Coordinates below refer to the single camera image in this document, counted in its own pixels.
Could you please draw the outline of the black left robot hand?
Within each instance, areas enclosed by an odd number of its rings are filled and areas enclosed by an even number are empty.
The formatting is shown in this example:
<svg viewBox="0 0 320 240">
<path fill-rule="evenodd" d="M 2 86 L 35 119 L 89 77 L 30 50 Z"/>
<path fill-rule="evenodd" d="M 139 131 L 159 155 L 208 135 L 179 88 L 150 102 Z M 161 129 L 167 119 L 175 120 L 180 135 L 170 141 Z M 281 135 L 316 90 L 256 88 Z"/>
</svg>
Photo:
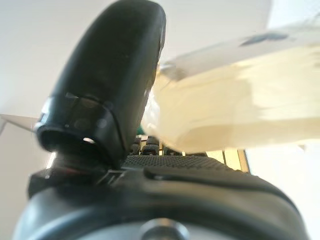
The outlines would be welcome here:
<svg viewBox="0 0 320 240">
<path fill-rule="evenodd" d="M 30 176 L 15 240 L 306 240 L 295 204 L 209 157 L 131 155 L 165 42 L 148 0 L 106 8 L 35 125 L 55 157 Z"/>
</svg>

